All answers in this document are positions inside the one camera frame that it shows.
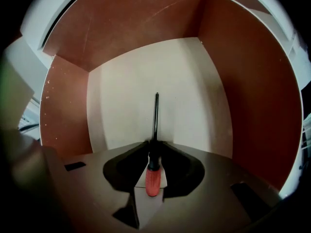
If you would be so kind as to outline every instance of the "black metal shaft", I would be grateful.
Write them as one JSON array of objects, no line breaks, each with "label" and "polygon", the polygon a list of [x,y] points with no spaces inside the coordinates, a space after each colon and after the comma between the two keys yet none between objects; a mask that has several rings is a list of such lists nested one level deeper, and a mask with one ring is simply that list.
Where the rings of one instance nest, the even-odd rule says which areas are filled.
[{"label": "black metal shaft", "polygon": [[159,110],[159,93],[155,95],[155,121],[154,121],[154,141],[157,141],[157,114]]}]

